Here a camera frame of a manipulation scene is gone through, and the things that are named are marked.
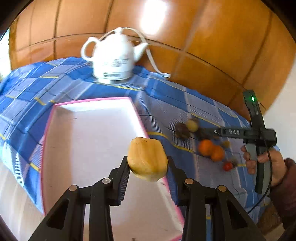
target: peeled fruit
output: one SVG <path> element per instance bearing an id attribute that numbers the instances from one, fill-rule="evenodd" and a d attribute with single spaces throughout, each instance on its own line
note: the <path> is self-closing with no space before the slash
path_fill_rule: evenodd
<path id="1" fill-rule="evenodd" d="M 185 124 L 190 132 L 196 132 L 198 130 L 199 123 L 197 118 L 188 119 Z"/>
<path id="2" fill-rule="evenodd" d="M 166 175 L 168 159 L 159 140 L 136 137 L 128 149 L 128 165 L 135 176 L 156 182 Z"/>
<path id="3" fill-rule="evenodd" d="M 214 148 L 214 144 L 210 140 L 202 140 L 198 146 L 198 151 L 203 156 L 211 156 Z"/>
<path id="4" fill-rule="evenodd" d="M 220 146 L 214 146 L 211 159 L 212 161 L 222 161 L 225 156 L 225 152 L 222 147 Z"/>

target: black cable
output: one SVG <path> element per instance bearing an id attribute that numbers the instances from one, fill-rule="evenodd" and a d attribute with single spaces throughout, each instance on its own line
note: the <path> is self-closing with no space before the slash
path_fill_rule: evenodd
<path id="1" fill-rule="evenodd" d="M 272 181 L 272 163 L 271 163 L 271 157 L 270 157 L 270 153 L 269 153 L 269 149 L 268 149 L 268 146 L 267 146 L 267 143 L 266 143 L 266 140 L 265 138 L 262 136 L 263 140 L 264 140 L 264 144 L 265 144 L 265 147 L 266 147 L 266 151 L 267 151 L 267 155 L 268 155 L 268 159 L 269 159 L 269 164 L 270 164 L 270 178 L 269 178 L 269 184 L 268 184 L 268 187 L 265 191 L 265 193 L 263 194 L 263 196 L 260 198 L 260 200 L 248 211 L 248 214 L 250 212 L 252 212 L 261 202 L 262 200 L 265 198 L 265 196 L 267 195 L 269 189 L 270 189 L 270 185 L 271 185 L 271 181 Z"/>

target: sleeve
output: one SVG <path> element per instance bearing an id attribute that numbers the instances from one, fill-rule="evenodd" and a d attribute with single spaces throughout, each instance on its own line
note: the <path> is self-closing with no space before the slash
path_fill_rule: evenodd
<path id="1" fill-rule="evenodd" d="M 282 219 L 284 229 L 296 220 L 296 163 L 285 160 L 287 172 L 283 180 L 270 189 L 270 199 Z"/>

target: orange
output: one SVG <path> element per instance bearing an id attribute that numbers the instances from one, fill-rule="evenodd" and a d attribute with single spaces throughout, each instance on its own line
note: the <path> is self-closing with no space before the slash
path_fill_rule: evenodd
<path id="1" fill-rule="evenodd" d="M 203 156 L 211 156 L 213 148 L 214 144 L 210 140 L 202 140 L 198 146 L 198 150 Z"/>
<path id="2" fill-rule="evenodd" d="M 223 148 L 220 146 L 214 146 L 212 154 L 211 154 L 212 161 L 222 161 L 224 156 L 225 156 L 225 152 L 224 152 Z"/>

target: red tomato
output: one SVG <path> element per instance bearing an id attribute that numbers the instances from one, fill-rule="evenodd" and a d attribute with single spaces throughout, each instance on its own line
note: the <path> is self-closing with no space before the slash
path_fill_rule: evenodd
<path id="1" fill-rule="evenodd" d="M 228 172 L 233 168 L 233 164 L 231 162 L 225 162 L 225 164 L 223 165 L 223 169 L 224 171 Z"/>

